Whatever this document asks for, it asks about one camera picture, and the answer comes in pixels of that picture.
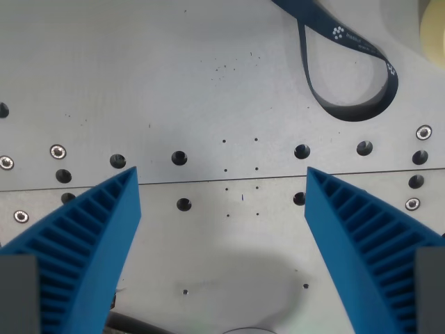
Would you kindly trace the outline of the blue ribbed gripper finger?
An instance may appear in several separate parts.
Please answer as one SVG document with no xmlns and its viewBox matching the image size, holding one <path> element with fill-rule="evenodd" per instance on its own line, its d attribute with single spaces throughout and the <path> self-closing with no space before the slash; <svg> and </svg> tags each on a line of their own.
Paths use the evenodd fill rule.
<svg viewBox="0 0 445 334">
<path fill-rule="evenodd" d="M 101 333 L 141 219 L 137 169 L 89 189 L 1 248 L 32 255 L 43 333 Z"/>
<path fill-rule="evenodd" d="M 444 238 L 365 190 L 307 169 L 305 219 L 356 333 L 417 333 L 414 255 Z"/>
</svg>

